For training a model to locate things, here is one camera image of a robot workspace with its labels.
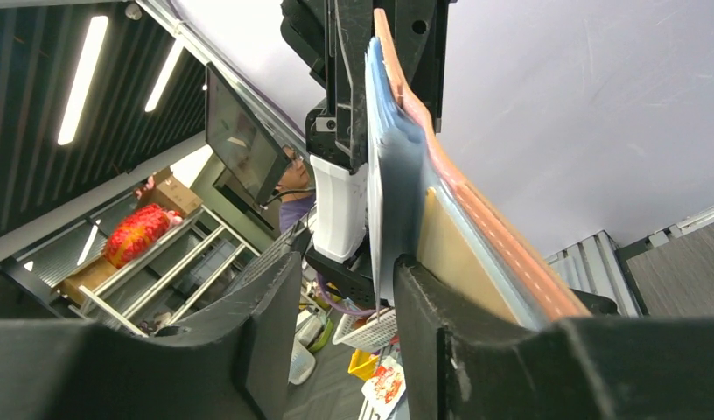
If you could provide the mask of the tan leather card holder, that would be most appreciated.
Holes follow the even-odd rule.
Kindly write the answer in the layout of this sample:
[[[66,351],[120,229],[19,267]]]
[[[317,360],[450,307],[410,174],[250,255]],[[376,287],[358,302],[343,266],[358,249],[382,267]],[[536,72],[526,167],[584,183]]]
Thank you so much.
[[[373,17],[375,35],[381,42],[388,82],[396,102],[423,129],[431,162],[449,186],[453,198],[470,217],[472,225],[490,240],[493,249],[500,252],[521,288],[531,294],[548,320],[590,317],[591,312],[560,276],[448,158],[437,140],[429,110],[411,90],[399,64],[385,11],[376,8]]]

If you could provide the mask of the gold credit card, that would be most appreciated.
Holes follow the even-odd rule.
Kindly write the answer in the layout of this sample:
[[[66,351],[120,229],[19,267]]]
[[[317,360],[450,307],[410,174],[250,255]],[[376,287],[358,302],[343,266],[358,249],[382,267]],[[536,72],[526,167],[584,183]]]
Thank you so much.
[[[511,323],[517,322],[433,187],[424,195],[416,258],[441,283],[473,305]]]

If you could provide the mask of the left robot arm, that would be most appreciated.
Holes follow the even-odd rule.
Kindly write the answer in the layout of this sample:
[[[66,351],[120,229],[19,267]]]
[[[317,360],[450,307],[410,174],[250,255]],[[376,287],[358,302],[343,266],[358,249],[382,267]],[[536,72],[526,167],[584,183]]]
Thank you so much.
[[[361,309],[379,303],[372,277],[354,272],[368,260],[368,118],[364,52],[373,11],[385,11],[412,91],[440,130],[449,4],[446,1],[283,1],[280,32],[325,89],[305,118],[314,170],[317,219],[304,256],[325,282]]]

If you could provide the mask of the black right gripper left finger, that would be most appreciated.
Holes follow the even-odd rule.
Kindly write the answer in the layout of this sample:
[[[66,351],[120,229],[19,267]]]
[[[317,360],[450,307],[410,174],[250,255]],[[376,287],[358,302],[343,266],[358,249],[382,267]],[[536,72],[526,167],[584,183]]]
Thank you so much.
[[[79,320],[0,320],[0,419],[279,419],[301,259],[142,338]]]

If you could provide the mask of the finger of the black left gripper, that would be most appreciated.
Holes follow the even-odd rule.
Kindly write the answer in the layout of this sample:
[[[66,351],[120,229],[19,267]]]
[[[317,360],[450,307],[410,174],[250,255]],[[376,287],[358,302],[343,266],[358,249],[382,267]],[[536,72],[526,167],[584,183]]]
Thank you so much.
[[[335,117],[335,145],[345,155],[339,165],[355,172],[368,160],[364,54],[372,38],[373,3],[325,4],[327,103]]]
[[[410,88],[441,130],[449,0],[387,1],[388,26]]]

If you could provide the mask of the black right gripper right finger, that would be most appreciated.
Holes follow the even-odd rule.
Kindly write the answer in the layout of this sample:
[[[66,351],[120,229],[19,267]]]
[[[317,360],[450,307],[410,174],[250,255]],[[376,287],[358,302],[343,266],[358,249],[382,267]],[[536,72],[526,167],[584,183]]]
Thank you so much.
[[[714,419],[714,318],[567,318],[531,332],[410,256],[394,286],[413,419]]]

